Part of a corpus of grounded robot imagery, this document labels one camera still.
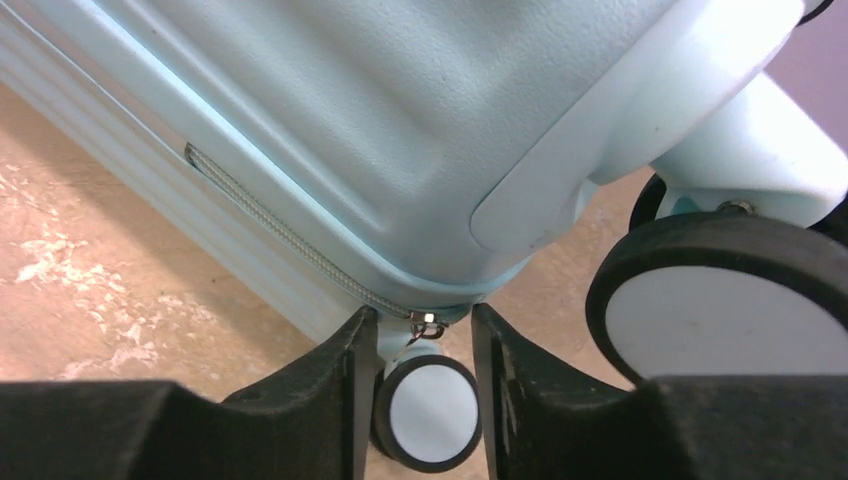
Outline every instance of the white wheel hub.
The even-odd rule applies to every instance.
[[[409,373],[392,396],[389,418],[398,445],[413,458],[441,463],[473,440],[477,396],[453,368],[424,365]]]
[[[616,290],[606,329],[644,378],[674,374],[848,374],[848,332],[813,301],[713,267],[648,271]]]

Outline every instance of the suitcase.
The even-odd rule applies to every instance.
[[[647,165],[649,221],[833,211],[844,154],[762,73],[829,3],[0,0],[0,79],[316,342],[376,308],[397,388],[438,352],[410,324],[465,317]],[[604,281],[593,336],[638,380]]]

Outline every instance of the zipper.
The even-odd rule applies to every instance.
[[[309,242],[304,240],[303,237],[298,235],[285,222],[265,208],[250,192],[194,145],[190,143],[186,144],[185,158],[192,167],[230,197],[242,210],[262,224],[278,240],[362,303],[394,317],[409,319],[412,322],[416,322],[420,318],[429,317],[433,319],[433,322],[444,326],[458,322],[470,312],[470,305],[458,305],[423,311],[407,308],[386,299],[368,289],[336,266],[336,264],[310,245]]]

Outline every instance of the zipper track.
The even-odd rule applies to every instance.
[[[399,305],[385,297],[374,293],[367,287],[356,281],[336,266],[330,259],[325,257],[315,247],[292,230],[285,222],[268,211],[256,198],[253,197],[238,181],[231,177],[224,169],[212,161],[206,154],[198,150],[192,144],[186,144],[186,160],[204,177],[209,179],[219,189],[227,194],[239,207],[250,214],[266,229],[274,234],[279,240],[291,248],[299,257],[309,262],[321,273],[329,277],[336,285],[346,290],[350,295],[359,299],[366,305],[394,317],[415,319],[420,314],[433,313],[435,322],[442,325],[450,325],[461,320],[470,311],[469,305],[449,308],[435,309],[435,311],[424,312],[413,310]]]

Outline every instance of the wheel caster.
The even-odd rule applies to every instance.
[[[477,382],[444,355],[422,355],[378,376],[371,440],[407,468],[441,473],[462,464],[482,435]]]
[[[603,354],[634,382],[846,374],[848,249],[753,215],[673,215],[612,249],[586,318]]]
[[[660,203],[662,203],[666,191],[665,182],[659,176],[653,175],[648,180],[633,205],[628,231],[632,232],[642,225],[656,220]],[[848,247],[848,198],[843,200],[827,217],[811,226],[810,230],[827,235]]]

